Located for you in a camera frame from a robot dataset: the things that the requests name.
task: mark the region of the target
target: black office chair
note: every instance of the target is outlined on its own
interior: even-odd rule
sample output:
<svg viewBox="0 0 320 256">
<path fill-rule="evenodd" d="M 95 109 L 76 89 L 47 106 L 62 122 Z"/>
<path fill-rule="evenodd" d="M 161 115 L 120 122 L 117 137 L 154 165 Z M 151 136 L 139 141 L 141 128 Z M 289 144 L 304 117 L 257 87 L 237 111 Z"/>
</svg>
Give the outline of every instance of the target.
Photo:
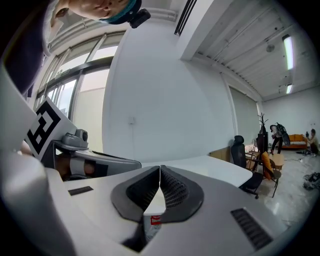
<svg viewBox="0 0 320 256">
<path fill-rule="evenodd" d="M 247 162 L 244 141 L 245 140 L 242 136 L 234 136 L 234 142 L 231 147 L 231 154 L 234 164 L 246 169 Z M 257 165 L 258 162 L 255 163 L 253 170 L 257 168 Z M 263 178 L 263 174 L 253 171 L 252 177 L 247 182 L 242 184 L 239 188 L 249 194 L 255 195 L 255 199 L 258 199 L 259 196 L 256 193 L 256 190 L 260 186 Z"/>
</svg>

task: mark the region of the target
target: ceiling beam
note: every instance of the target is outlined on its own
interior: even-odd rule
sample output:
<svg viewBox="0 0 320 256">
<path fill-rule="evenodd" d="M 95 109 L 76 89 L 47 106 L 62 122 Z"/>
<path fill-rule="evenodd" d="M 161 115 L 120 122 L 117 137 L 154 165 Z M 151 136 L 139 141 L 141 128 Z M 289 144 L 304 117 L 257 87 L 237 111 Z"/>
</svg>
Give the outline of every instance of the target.
<svg viewBox="0 0 320 256">
<path fill-rule="evenodd" d="M 234 0 L 197 1 L 176 44 L 179 59 L 189 61 Z"/>
</svg>

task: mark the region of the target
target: window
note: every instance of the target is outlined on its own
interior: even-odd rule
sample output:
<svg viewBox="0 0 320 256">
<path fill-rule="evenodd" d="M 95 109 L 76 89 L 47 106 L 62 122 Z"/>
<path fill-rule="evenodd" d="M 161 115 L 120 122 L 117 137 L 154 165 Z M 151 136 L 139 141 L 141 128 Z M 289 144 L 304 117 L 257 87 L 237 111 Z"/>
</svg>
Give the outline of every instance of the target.
<svg viewBox="0 0 320 256">
<path fill-rule="evenodd" d="M 101 59 L 101 58 L 106 58 L 110 56 L 114 56 L 116 54 L 118 46 L 112 46 L 112 47 L 106 47 L 103 49 L 99 49 L 96 51 L 95 55 L 93 56 L 93 61 Z"/>
<path fill-rule="evenodd" d="M 88 147 L 98 152 L 102 146 L 102 110 L 109 69 L 86 74 L 77 97 L 73 123 L 88 132 Z"/>
<path fill-rule="evenodd" d="M 97 72 L 86 74 L 83 78 L 80 92 L 105 88 L 108 74 L 109 74 L 109 69 L 104 69 Z"/>
<path fill-rule="evenodd" d="M 61 65 L 61 66 L 59 67 L 59 70 L 58 70 L 58 72 L 56 73 L 55 77 L 56 77 L 57 75 L 65 72 L 65 71 L 67 71 L 67 70 L 73 69 L 73 68 L 75 68 L 75 67 L 77 67 L 77 66 L 85 63 L 88 56 L 89 56 L 89 53 L 86 53 L 86 54 L 84 54 L 84 55 L 81 55 L 81 56 L 79 56 L 79 57 L 76 57 L 76 58 L 74 58 L 74 59 L 66 62 L 65 64 Z"/>
<path fill-rule="evenodd" d="M 71 48 L 71 52 L 69 52 L 69 54 L 66 56 L 65 60 L 63 61 L 62 65 L 59 67 L 54 77 L 63 73 L 64 71 L 73 69 L 85 63 L 91 50 L 95 47 L 98 41 L 99 39 L 95 38 Z"/>
<path fill-rule="evenodd" d="M 59 56 L 53 58 L 42 78 L 34 103 L 34 109 L 48 96 L 66 117 L 74 121 L 75 109 L 78 102 L 88 105 L 88 97 L 90 98 L 90 96 L 92 96 L 92 101 L 95 101 L 94 98 L 96 98 L 96 102 L 90 102 L 90 104 L 102 106 L 111 59 L 108 58 L 98 63 L 91 61 L 113 57 L 122 36 L 123 32 L 103 34 L 68 48 L 66 51 L 60 53 Z M 82 66 L 79 70 L 66 72 L 80 65 Z M 80 77 L 83 76 L 83 74 L 85 75 L 80 85 L 78 81 L 81 81 Z"/>
<path fill-rule="evenodd" d="M 68 117 L 70 100 L 75 84 L 76 80 L 73 80 L 71 82 L 61 85 L 60 87 L 60 93 L 56 106 L 66 117 Z"/>
<path fill-rule="evenodd" d="M 50 100 L 54 101 L 57 91 L 58 88 L 55 88 L 48 93 L 48 97 L 50 98 Z"/>
</svg>

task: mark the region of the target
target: white wall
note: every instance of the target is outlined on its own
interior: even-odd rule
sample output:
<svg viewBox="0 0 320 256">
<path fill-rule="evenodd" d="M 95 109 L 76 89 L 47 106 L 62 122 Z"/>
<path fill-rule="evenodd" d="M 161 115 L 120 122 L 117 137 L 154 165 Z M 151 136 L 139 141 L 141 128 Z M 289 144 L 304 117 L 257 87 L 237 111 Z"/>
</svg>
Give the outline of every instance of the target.
<svg viewBox="0 0 320 256">
<path fill-rule="evenodd" d="M 111 64 L 102 112 L 103 151 L 141 162 L 206 155 L 234 138 L 228 95 L 210 66 L 178 59 L 172 23 L 124 35 Z M 129 118 L 135 124 L 129 124 Z"/>
<path fill-rule="evenodd" d="M 313 128 L 320 134 L 320 86 L 289 94 L 262 103 L 266 129 L 276 122 L 282 124 L 289 135 L 306 134 Z"/>
</svg>

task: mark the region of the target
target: desk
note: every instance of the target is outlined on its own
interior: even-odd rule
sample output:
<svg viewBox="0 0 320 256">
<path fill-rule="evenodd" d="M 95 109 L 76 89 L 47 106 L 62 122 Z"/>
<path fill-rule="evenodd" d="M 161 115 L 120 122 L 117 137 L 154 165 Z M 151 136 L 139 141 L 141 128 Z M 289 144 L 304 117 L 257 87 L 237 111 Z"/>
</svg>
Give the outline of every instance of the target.
<svg viewBox="0 0 320 256">
<path fill-rule="evenodd" d="M 282 170 L 282 166 L 285 164 L 285 156 L 283 154 L 270 154 L 269 158 L 274 162 L 277 170 Z"/>
<path fill-rule="evenodd" d="M 236 187 L 240 187 L 252 177 L 252 172 L 247 169 L 207 155 L 181 160 L 146 162 L 141 164 L 142 167 L 161 165 L 176 167 L 224 181 Z M 161 189 L 159 189 L 149 207 L 145 210 L 144 214 L 160 215 L 161 211 L 163 210 L 164 212 L 165 209 L 164 195 L 162 194 Z"/>
</svg>

